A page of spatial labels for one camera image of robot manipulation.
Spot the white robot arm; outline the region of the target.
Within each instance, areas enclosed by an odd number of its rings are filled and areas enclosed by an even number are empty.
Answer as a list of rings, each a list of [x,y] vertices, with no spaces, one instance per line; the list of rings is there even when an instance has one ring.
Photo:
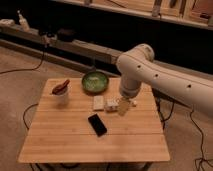
[[[154,56],[150,45],[139,44],[118,57],[123,97],[135,98],[146,83],[196,111],[213,114],[213,81],[159,66]]]

